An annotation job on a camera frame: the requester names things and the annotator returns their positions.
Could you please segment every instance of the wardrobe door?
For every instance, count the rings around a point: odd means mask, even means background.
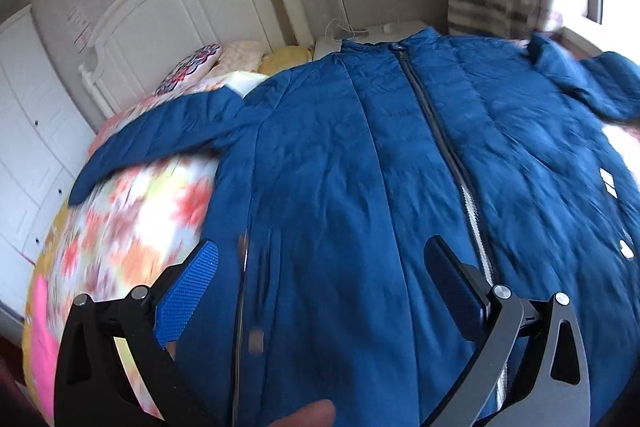
[[[31,125],[76,176],[95,134],[60,83],[28,10],[0,32],[0,65]]]
[[[62,169],[58,179],[51,185],[47,197],[33,220],[31,230],[22,247],[22,255],[34,263],[38,260],[40,252],[45,245],[47,235],[54,218],[60,211],[60,207],[66,204],[66,198],[74,185],[74,179],[66,169]]]
[[[33,264],[0,235],[0,303],[24,317]]]
[[[2,68],[0,68],[0,162],[36,206],[40,206],[47,190],[62,170],[62,165],[26,119]]]
[[[21,250],[37,213],[38,206],[0,162],[0,236]]]

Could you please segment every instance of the pillow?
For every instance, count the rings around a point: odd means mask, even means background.
[[[232,71],[252,71],[257,73],[262,57],[269,52],[264,42],[236,41],[225,44],[218,63],[206,74],[205,78],[212,78]]]
[[[295,68],[300,64],[306,64],[310,60],[311,53],[308,49],[301,48],[300,46],[286,46],[265,57],[258,72],[273,76],[281,71]]]
[[[184,82],[191,84],[201,80],[217,62],[222,48],[218,44],[210,44],[186,57],[174,70],[162,81],[154,95],[165,94],[175,89],[175,86]]]

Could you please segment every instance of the jacket zipper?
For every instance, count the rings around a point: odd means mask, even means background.
[[[406,52],[406,47],[398,42],[395,42],[389,46],[391,52],[398,58],[402,73],[407,77],[409,84],[411,84],[414,90],[415,96],[420,104],[424,119],[427,121],[427,125],[431,129],[431,134],[440,150],[440,155],[444,159],[445,163],[449,167],[451,175],[458,185],[460,195],[462,197],[463,206],[465,209],[466,220],[469,227],[470,235],[473,238],[474,249],[478,256],[479,264],[482,268],[482,273],[487,282],[493,286],[495,284],[494,279],[494,267],[490,259],[490,254],[485,248],[484,240],[482,239],[482,230],[480,226],[480,217],[478,213],[478,206],[476,205],[476,198],[470,188],[470,183],[467,182],[468,174],[465,168],[460,162],[459,158],[450,147],[447,136],[438,123],[435,109],[431,105],[431,101],[427,96],[427,92],[424,89],[421,81],[418,79],[417,73],[415,73],[414,67],[409,60],[409,56]],[[496,384],[496,402],[497,408],[500,410],[502,404],[506,399],[507,389],[507,365],[504,365],[504,369],[500,374],[500,378]]]
[[[246,293],[246,263],[249,257],[248,232],[238,239],[238,255],[240,258],[240,284],[238,289],[238,304],[236,304],[236,326],[234,330],[234,359],[233,359],[233,399],[231,404],[231,426],[238,425],[240,409],[240,371],[242,363],[242,336],[244,330],[244,295]]]

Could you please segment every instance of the yellow pillow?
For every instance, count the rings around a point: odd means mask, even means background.
[[[311,61],[311,52],[300,46],[286,46],[274,51],[262,61],[258,73],[274,75]]]

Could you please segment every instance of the finger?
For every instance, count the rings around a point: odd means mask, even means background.
[[[335,407],[329,400],[313,402],[286,418],[276,420],[270,427],[332,427]]]

